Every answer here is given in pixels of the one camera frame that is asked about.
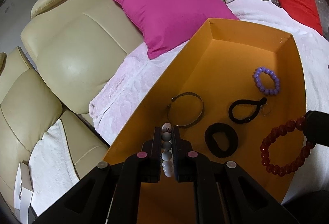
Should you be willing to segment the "black scrunchie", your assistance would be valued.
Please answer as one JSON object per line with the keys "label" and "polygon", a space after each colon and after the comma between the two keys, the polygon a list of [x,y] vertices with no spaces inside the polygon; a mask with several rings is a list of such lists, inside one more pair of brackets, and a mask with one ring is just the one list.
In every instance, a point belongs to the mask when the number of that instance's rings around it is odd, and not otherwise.
{"label": "black scrunchie", "polygon": [[232,156],[239,144],[236,131],[225,123],[210,125],[204,138],[209,151],[218,158]]}

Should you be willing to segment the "orange cardboard box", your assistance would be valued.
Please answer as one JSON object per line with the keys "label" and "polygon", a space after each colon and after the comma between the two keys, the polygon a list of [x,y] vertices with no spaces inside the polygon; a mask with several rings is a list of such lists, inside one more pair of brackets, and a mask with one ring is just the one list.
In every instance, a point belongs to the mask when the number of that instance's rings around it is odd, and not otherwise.
{"label": "orange cardboard box", "polygon": [[295,223],[281,205],[284,166],[306,112],[293,36],[208,19],[158,78],[110,146],[107,223]]}

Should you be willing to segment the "thin metal bangle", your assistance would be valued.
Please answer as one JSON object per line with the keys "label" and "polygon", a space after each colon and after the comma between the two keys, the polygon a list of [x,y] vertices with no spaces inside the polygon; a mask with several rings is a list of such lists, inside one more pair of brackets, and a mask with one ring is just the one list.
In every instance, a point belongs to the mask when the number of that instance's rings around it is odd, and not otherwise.
{"label": "thin metal bangle", "polygon": [[199,123],[204,112],[204,101],[198,94],[190,91],[172,97],[166,107],[168,122],[182,129]]}

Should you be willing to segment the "white jewelry card box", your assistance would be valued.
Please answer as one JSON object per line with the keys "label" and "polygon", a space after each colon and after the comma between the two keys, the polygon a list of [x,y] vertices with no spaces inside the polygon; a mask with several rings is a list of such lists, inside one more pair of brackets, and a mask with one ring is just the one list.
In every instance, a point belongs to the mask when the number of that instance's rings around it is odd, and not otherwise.
{"label": "white jewelry card box", "polygon": [[14,189],[14,209],[18,220],[28,224],[28,208],[31,205],[33,188],[28,165],[20,162]]}

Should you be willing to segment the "white towel on sofa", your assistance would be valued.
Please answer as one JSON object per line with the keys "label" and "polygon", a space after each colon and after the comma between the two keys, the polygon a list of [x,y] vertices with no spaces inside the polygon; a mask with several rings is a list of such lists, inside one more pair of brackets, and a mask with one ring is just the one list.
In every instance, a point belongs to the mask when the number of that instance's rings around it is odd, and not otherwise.
{"label": "white towel on sofa", "polygon": [[61,120],[37,142],[28,167],[33,189],[31,206],[40,216],[79,182]]}

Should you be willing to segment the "red cushion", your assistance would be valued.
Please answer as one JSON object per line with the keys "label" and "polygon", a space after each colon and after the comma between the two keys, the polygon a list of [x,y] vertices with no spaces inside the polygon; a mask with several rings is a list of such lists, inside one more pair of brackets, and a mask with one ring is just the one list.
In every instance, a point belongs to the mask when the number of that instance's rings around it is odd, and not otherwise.
{"label": "red cushion", "polygon": [[292,19],[323,35],[315,0],[278,0],[278,2]]}

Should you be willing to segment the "cream leather sofa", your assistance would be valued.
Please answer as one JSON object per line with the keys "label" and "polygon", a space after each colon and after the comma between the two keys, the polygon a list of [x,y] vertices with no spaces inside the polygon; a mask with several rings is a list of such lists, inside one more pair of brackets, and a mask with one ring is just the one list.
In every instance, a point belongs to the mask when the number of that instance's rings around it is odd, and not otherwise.
{"label": "cream leather sofa", "polygon": [[21,40],[1,54],[1,197],[10,209],[19,163],[56,121],[78,178],[104,158],[89,104],[143,38],[113,0],[38,0]]}

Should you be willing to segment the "magenta pillow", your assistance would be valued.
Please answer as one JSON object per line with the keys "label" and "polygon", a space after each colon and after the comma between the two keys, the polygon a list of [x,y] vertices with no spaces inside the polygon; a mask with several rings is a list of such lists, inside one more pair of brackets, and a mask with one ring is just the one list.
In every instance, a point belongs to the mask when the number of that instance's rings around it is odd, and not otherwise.
{"label": "magenta pillow", "polygon": [[222,0],[113,0],[143,34],[155,59],[190,40],[209,19],[237,17]]}

